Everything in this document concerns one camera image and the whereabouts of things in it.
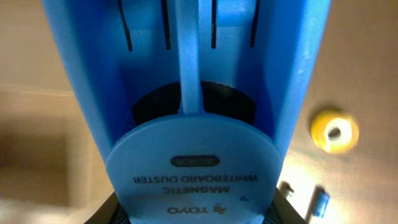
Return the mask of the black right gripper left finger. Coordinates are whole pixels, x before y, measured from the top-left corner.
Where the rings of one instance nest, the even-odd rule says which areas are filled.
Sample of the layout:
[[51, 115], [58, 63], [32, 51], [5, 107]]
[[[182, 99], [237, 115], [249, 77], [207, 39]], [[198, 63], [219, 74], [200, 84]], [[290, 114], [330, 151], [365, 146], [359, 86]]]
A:
[[112, 193], [85, 224], [121, 224], [124, 223], [124, 209], [115, 193]]

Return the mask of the blue whiteboard duster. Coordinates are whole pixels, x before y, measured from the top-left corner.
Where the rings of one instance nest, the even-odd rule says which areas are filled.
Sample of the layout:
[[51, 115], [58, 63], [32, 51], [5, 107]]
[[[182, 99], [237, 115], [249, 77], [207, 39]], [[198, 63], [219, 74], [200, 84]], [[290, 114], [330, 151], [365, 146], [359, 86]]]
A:
[[267, 223], [330, 1], [44, 1], [131, 223]]

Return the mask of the yellow tape roll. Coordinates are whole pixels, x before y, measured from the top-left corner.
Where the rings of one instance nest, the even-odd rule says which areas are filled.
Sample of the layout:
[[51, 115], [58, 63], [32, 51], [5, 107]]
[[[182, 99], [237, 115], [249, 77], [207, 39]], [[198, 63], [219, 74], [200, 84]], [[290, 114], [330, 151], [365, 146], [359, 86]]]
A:
[[312, 119], [310, 134], [315, 145], [325, 152], [344, 154], [357, 145], [359, 125], [348, 113], [323, 110]]

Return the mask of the brown cardboard box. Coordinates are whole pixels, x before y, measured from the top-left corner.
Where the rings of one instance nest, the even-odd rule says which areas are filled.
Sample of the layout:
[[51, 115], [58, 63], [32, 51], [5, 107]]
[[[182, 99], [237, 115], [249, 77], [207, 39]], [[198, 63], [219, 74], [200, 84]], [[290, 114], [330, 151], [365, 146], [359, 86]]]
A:
[[85, 207], [113, 192], [40, 1], [1, 2], [1, 198]]

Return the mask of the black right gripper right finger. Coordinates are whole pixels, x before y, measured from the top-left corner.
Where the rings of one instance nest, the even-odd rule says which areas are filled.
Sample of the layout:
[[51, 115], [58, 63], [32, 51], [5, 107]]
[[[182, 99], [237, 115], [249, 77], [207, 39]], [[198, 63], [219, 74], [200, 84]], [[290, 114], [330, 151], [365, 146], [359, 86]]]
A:
[[266, 212], [264, 224], [307, 224], [307, 222], [291, 206], [280, 190], [276, 189], [272, 203]]

